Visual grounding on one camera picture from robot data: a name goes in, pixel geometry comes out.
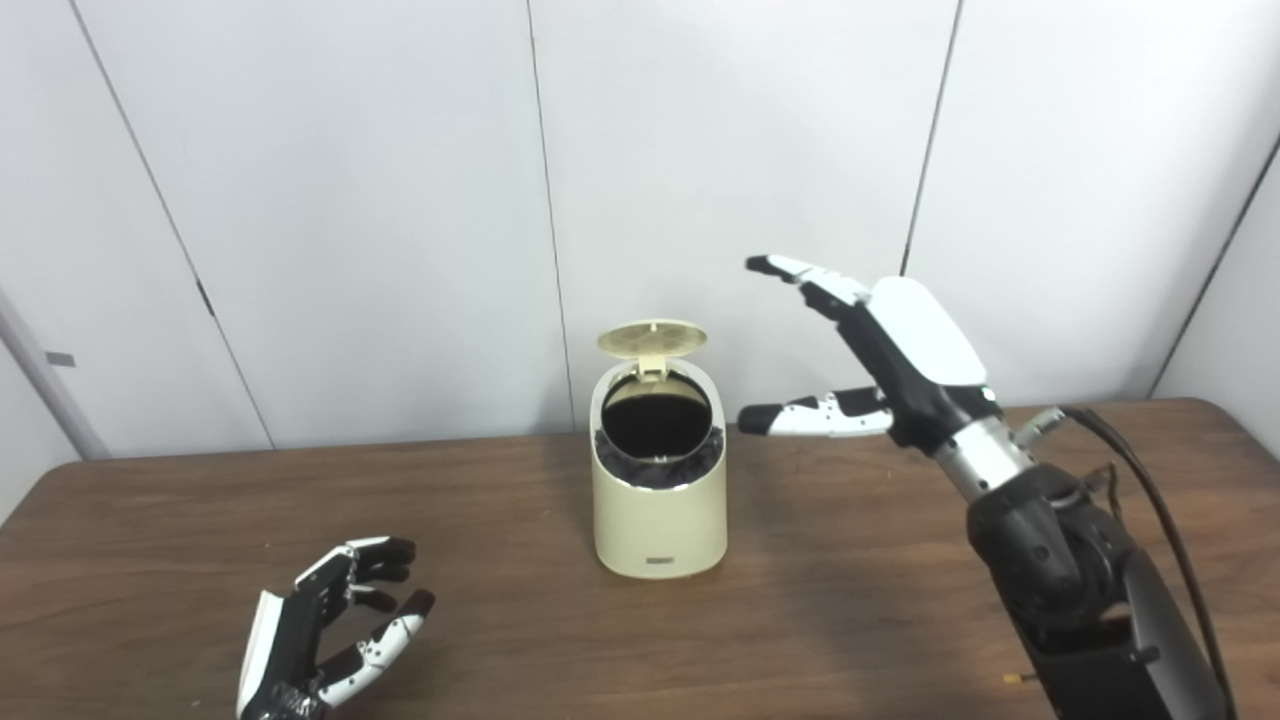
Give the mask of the white and black right hand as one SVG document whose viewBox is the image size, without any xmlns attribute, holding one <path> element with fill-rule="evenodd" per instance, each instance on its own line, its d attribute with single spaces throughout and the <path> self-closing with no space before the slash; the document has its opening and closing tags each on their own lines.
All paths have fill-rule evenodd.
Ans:
<svg viewBox="0 0 1280 720">
<path fill-rule="evenodd" d="M 796 286 L 810 309 L 833 322 L 873 384 L 746 406 L 737 419 L 744 434 L 887 434 L 932 455 L 969 425 L 1002 416 L 977 351 L 920 282 L 892 275 L 865 287 L 776 254 L 749 258 L 745 266 Z"/>
</svg>

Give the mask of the white and black left hand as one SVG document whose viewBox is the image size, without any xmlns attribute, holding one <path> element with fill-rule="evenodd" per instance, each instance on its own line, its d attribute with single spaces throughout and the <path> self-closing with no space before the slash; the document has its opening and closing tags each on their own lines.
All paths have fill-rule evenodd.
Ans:
<svg viewBox="0 0 1280 720">
<path fill-rule="evenodd" d="M 376 587 L 410 578 L 411 539 L 374 536 L 339 543 L 301 571 L 292 591 L 261 591 L 241 664 L 238 719 L 324 719 L 366 691 L 420 632 L 436 601 L 416 589 L 404 601 Z M 317 660 L 323 633 L 355 606 L 385 614 L 371 634 Z"/>
</svg>

